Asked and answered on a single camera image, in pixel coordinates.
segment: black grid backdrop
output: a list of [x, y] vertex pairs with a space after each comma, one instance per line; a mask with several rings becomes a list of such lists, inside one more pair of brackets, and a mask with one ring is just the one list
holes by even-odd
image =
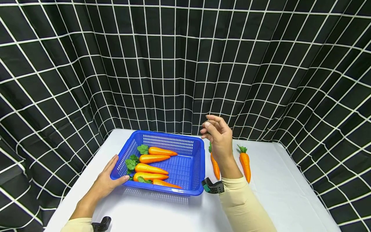
[[370, 231], [370, 0], [1, 3], [0, 232], [45, 228], [113, 129], [206, 114], [283, 144], [340, 228]]

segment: tabletop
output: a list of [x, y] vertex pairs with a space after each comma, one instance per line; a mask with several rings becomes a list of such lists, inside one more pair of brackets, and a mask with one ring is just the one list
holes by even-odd
[[[61, 202], [45, 232], [57, 232], [68, 221], [77, 202], [98, 174], [118, 154], [133, 130], [112, 131]], [[205, 142], [205, 176], [216, 182]], [[277, 143], [233, 140], [233, 155], [239, 168], [237, 144], [247, 147], [250, 157], [250, 187], [278, 231], [340, 231], [285, 149]], [[219, 196], [206, 193], [187, 197], [125, 186], [117, 187], [98, 203], [93, 222], [104, 216], [112, 221], [108, 232], [167, 231], [232, 232], [222, 211]]]

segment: arm sleeve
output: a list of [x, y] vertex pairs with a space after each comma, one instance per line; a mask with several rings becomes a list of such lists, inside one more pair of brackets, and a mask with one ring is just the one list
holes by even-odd
[[244, 177], [221, 181], [224, 192], [219, 194], [220, 202], [234, 232], [276, 232]]
[[69, 220], [60, 232], [93, 232], [91, 218], [76, 218]]

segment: orange carrot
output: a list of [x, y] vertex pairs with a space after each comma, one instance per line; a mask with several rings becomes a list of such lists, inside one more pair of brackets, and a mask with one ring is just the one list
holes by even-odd
[[218, 163], [215, 161], [213, 154], [211, 153], [211, 143], [209, 146], [209, 152], [210, 152], [210, 157], [211, 157], [211, 164], [213, 165], [214, 175], [217, 180], [220, 180], [220, 170], [219, 170]]
[[166, 155], [166, 156], [176, 156], [177, 155], [176, 152], [173, 152], [173, 151], [170, 151], [170, 150], [165, 150], [165, 149], [158, 148], [158, 147], [150, 147], [148, 149], [148, 153], [151, 154], [151, 155]]
[[158, 147], [148, 147], [147, 145], [140, 145], [137, 147], [137, 149], [141, 154], [165, 155], [165, 156], [176, 156], [177, 155], [176, 152], [165, 150], [165, 149], [158, 148]]
[[240, 146], [238, 146], [238, 148], [241, 151], [240, 162], [242, 164], [243, 172], [245, 174], [247, 182], [250, 183], [250, 179], [251, 179], [250, 158], [249, 158], [249, 155], [246, 154], [247, 149], [245, 147], [240, 147]]
[[154, 162], [160, 162], [170, 159], [170, 156], [164, 156], [164, 155], [141, 155], [139, 157], [139, 161], [144, 164], [154, 163]]
[[167, 178], [169, 178], [168, 176], [163, 175], [163, 174], [137, 172], [137, 173], [134, 174], [133, 180], [138, 181], [138, 177], [140, 177], [140, 176], [143, 177], [145, 180], [152, 180], [152, 181], [155, 180], [155, 179], [166, 180]]
[[145, 172], [145, 173], [155, 173], [155, 174], [164, 174], [168, 175], [169, 173], [161, 168], [152, 167], [148, 164], [139, 163], [135, 166], [135, 172]]
[[158, 180], [158, 179], [155, 179], [152, 181], [152, 184], [155, 184], [155, 185], [161, 185], [161, 186], [167, 186], [167, 187], [171, 187], [171, 188], [178, 188], [178, 189], [182, 189], [182, 187], [178, 186], [178, 185], [175, 185], [175, 184], [170, 184], [170, 183], [167, 183], [163, 180]]

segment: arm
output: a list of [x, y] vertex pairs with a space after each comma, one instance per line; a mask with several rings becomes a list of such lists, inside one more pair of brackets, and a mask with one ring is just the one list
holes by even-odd
[[129, 179], [129, 176], [122, 176], [117, 180], [110, 178], [111, 171], [115, 167], [117, 160], [118, 156], [115, 155], [108, 162], [89, 191], [77, 203], [75, 211], [61, 232], [93, 232], [93, 226], [91, 225], [92, 216], [98, 202]]
[[213, 157], [224, 184], [224, 193], [219, 195], [220, 203], [233, 231], [275, 232], [275, 226], [234, 160], [232, 130], [223, 118], [214, 115], [206, 117], [208, 121], [202, 124], [201, 138], [207, 138], [212, 143]]

